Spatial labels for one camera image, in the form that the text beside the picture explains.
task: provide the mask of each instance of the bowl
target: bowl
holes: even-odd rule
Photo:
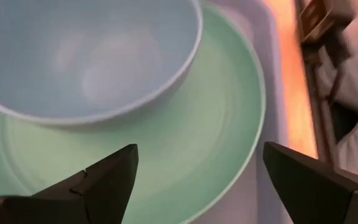
[[[0,112],[71,126],[165,99],[202,24],[197,0],[0,0]]]

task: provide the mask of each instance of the mint green plate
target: mint green plate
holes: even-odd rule
[[[262,71],[248,41],[210,4],[188,78],[177,94],[131,124],[48,129],[0,114],[0,195],[30,195],[129,143],[139,170],[124,223],[190,222],[236,181],[265,113]]]

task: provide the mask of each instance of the white tray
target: white tray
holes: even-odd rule
[[[254,45],[265,75],[267,110],[264,129],[252,160],[233,188],[194,223],[289,224],[291,220],[262,160],[265,141],[288,145],[281,55],[275,19],[261,0],[207,0]]]

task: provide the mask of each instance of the plate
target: plate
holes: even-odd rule
[[[210,3],[188,78],[166,104],[125,124],[51,129],[0,114],[0,195],[30,195],[130,143],[139,168],[123,223],[190,222],[247,165],[265,114],[248,40]]]

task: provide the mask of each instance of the bowl rim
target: bowl rim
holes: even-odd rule
[[[51,126],[78,126],[84,124],[93,124],[101,121],[113,119],[118,116],[122,116],[124,114],[130,113],[132,111],[138,110],[139,108],[147,105],[151,101],[156,100],[160,95],[171,89],[171,87],[186,73],[186,70],[191,66],[191,63],[197,53],[198,47],[200,46],[202,33],[203,33],[203,13],[199,0],[188,0],[190,4],[193,6],[193,10],[196,14],[197,19],[197,34],[196,40],[193,44],[193,48],[191,49],[190,54],[187,56],[185,62],[176,71],[174,76],[172,76],[167,82],[165,82],[158,89],[148,93],[147,95],[135,100],[132,103],[129,103],[121,108],[115,110],[109,110],[104,113],[92,114],[89,116],[79,116],[74,118],[47,118],[41,116],[34,116],[30,114],[21,113],[19,111],[15,111],[9,109],[8,107],[0,104],[0,112],[12,116],[14,118],[19,118],[24,121],[28,121],[31,123],[43,124],[43,125],[51,125]]]

